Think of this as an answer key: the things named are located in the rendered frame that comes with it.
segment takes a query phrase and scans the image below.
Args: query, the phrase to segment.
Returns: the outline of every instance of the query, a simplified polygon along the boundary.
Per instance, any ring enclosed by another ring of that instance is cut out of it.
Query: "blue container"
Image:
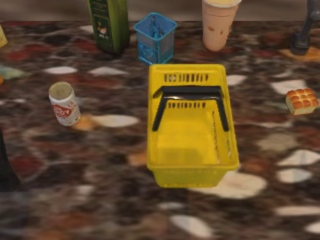
[[[147,65],[165,64],[174,56],[177,23],[151,12],[133,26],[138,44],[138,59]]]

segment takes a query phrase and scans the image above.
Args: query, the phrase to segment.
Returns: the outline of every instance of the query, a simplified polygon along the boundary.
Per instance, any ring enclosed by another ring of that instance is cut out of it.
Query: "white can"
[[[80,120],[80,110],[72,86],[59,81],[49,89],[49,99],[58,122],[63,126],[72,126]]]

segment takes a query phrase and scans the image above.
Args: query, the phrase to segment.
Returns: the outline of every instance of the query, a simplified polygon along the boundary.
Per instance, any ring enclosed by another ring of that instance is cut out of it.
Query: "yellow shopping basket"
[[[237,169],[225,68],[150,66],[147,137],[147,167],[161,187],[214,187]]]

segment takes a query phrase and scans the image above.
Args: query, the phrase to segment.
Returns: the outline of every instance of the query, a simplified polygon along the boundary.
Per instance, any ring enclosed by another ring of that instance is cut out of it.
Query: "basket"
[[[167,63],[174,56],[176,27],[175,21],[157,12],[136,23],[138,59],[147,65]]]
[[[225,68],[149,67],[147,167],[164,188],[214,187],[239,167]]]

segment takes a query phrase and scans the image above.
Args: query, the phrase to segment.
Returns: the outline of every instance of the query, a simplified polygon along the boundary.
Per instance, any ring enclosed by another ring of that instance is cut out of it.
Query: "patterned tabletop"
[[[216,188],[159,188],[146,169],[148,67],[136,40],[120,58],[81,22],[3,22],[0,125],[23,190],[0,194],[0,240],[317,240],[320,115],[291,116],[291,89],[320,91],[320,25],[292,56],[301,22],[235,22],[227,46],[202,46],[180,22],[172,63],[223,64],[241,168]],[[68,81],[82,113],[55,119],[48,89]]]

